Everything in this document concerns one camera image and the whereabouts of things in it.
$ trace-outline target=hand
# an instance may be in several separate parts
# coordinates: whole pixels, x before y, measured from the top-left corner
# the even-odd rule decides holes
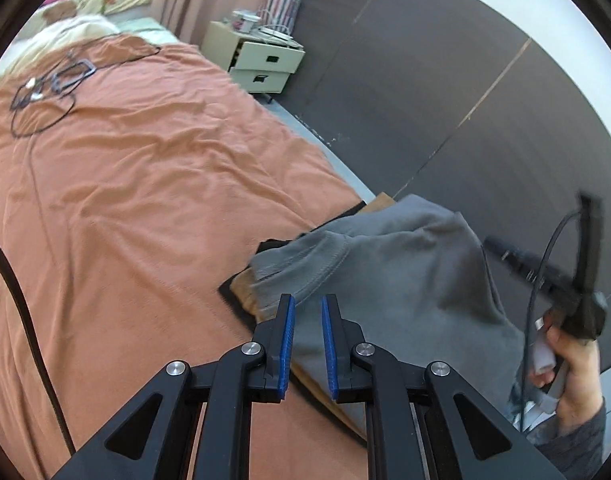
[[[547,317],[544,322],[546,326],[551,325]],[[556,409],[559,434],[567,434],[588,422],[603,405],[599,380],[599,345],[596,341],[575,339],[556,326],[550,326],[546,337],[554,353],[570,364],[565,389]],[[530,374],[529,378],[537,388],[541,388],[554,381],[554,371]]]

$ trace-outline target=orange bedsheet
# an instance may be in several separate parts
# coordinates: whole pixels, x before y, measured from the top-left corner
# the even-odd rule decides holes
[[[119,36],[79,54],[102,66],[152,53]],[[15,139],[9,107],[23,82],[0,88],[0,244],[80,447],[168,361],[209,362],[249,340],[217,288],[261,240],[294,237],[359,199],[194,47],[97,72],[71,114]],[[69,104],[31,104],[17,133]],[[252,436],[252,479],[367,476],[365,450],[294,388],[280,406],[255,405]],[[0,444],[26,480],[68,458],[1,278]]]

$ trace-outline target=gray sleeve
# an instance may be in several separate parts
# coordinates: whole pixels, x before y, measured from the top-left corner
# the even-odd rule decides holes
[[[599,412],[572,433],[537,449],[567,480],[590,480],[601,467],[605,434],[605,400]]]

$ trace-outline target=drawer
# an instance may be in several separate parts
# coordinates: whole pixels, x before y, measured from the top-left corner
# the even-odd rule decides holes
[[[246,41],[241,47],[234,68],[295,73],[303,56],[303,50]]]
[[[278,94],[290,77],[288,72],[270,72],[268,70],[237,70],[230,69],[230,77],[248,92],[264,92]]]

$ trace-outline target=black cable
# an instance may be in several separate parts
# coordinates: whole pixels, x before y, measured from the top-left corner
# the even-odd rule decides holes
[[[8,290],[12,295],[14,304],[17,307],[17,311],[19,312],[19,317],[22,320],[23,330],[25,331],[26,339],[28,340],[28,345],[30,346],[30,353],[32,354],[32,359],[34,360],[34,364],[37,367],[37,371],[39,372],[39,377],[41,378],[43,387],[45,388],[45,391],[48,394],[52,409],[54,410],[55,416],[57,417],[57,423],[59,424],[61,435],[63,435],[66,447],[70,452],[70,456],[72,456],[76,452],[76,449],[74,448],[74,442],[72,440],[72,436],[70,435],[70,430],[68,430],[66,418],[64,416],[63,410],[61,409],[61,404],[59,403],[57,393],[55,392],[55,388],[52,385],[52,382],[50,381],[48,369],[46,368],[46,364],[43,361],[43,357],[41,356],[41,349],[39,348],[37,333],[35,332],[34,325],[32,324],[32,316],[30,315],[28,304],[26,303],[25,296],[23,295],[19,280],[17,280],[17,277],[14,274],[14,271],[12,270],[12,266],[10,266],[10,262],[6,258],[4,252],[1,250],[1,247],[0,274],[4,279],[4,282],[6,282]]]
[[[532,332],[532,325],[534,320],[532,319],[533,311],[535,309],[535,303],[537,301],[537,294],[543,282],[543,275],[545,274],[545,267],[547,265],[548,260],[550,259],[550,254],[554,249],[554,244],[556,244],[557,238],[563,231],[563,228],[569,224],[569,222],[576,218],[580,214],[580,211],[571,211],[567,213],[566,216],[559,222],[554,233],[550,237],[550,241],[545,248],[545,252],[543,253],[543,257],[541,258],[541,263],[539,264],[539,268],[537,270],[537,276],[532,284],[532,291],[530,292],[530,300],[527,302],[527,314],[525,314],[525,331],[524,331],[524,346],[523,346],[523,370],[521,374],[521,403],[519,406],[521,407],[521,418],[519,422],[519,431],[523,433],[524,430],[524,422],[525,422],[525,385],[527,382],[527,373],[529,369],[529,350],[530,350],[530,334]]]
[[[85,50],[86,48],[89,48],[90,46],[94,45],[95,43],[98,43],[102,40],[106,40],[109,37],[112,36],[118,36],[119,34],[111,34],[109,36],[103,36],[102,38],[95,38],[94,40],[90,40],[87,41],[81,45],[78,45],[70,50],[68,50],[67,54],[65,54],[65,56],[63,56],[63,58],[61,58],[59,61],[57,61],[49,70],[47,70],[46,72],[44,72],[40,77],[36,78],[37,83],[35,84],[34,88],[29,89],[29,93],[32,92],[36,92],[42,91],[43,85],[45,83],[48,82],[48,77],[50,76],[50,74],[52,72],[54,72],[63,62],[69,60],[71,62],[74,62],[74,60],[76,59],[77,56],[79,56],[79,54],[81,54],[81,52],[83,50]],[[143,56],[137,56],[134,58],[130,58],[130,59],[125,59],[122,61],[117,61],[114,63],[109,63],[107,65],[103,65],[103,66],[97,66],[95,67],[95,73],[99,72],[100,70],[107,70],[109,68],[114,68],[114,67],[118,67],[118,66],[122,66],[124,64],[127,63],[132,63],[135,61],[139,61],[151,56],[156,56],[157,54],[159,54],[162,50],[162,48],[160,46],[157,45],[151,45],[151,47],[154,49],[154,52],[151,52],[150,54],[143,54]],[[32,137],[35,135],[39,135],[44,133],[45,131],[51,129],[53,126],[56,126],[58,123],[60,123],[63,119],[65,119],[66,117],[68,117],[68,115],[71,114],[71,112],[74,109],[74,106],[76,105],[76,95],[73,94],[73,92],[79,88],[79,85],[81,85],[81,83],[84,81],[85,79],[81,79],[80,81],[77,81],[77,83],[70,89],[68,89],[66,92],[63,92],[61,94],[54,94],[53,96],[58,96],[59,99],[63,99],[65,97],[70,97],[70,99],[72,100],[72,103],[70,105],[70,107],[68,108],[68,110],[66,110],[63,115],[59,116],[56,120],[52,121],[50,124],[46,125],[46,126],[42,126],[41,128],[38,128],[37,130],[34,130],[32,132],[27,132],[27,133],[19,133],[16,130],[16,119],[17,119],[17,113],[19,112],[19,110],[23,110],[25,108],[27,108],[31,102],[24,102],[23,100],[19,101],[19,94],[20,92],[25,88],[25,85],[20,86],[13,99],[12,99],[12,104],[10,104],[10,111],[12,111],[12,119],[10,120],[10,134],[15,138],[15,139],[24,139],[27,137]]]

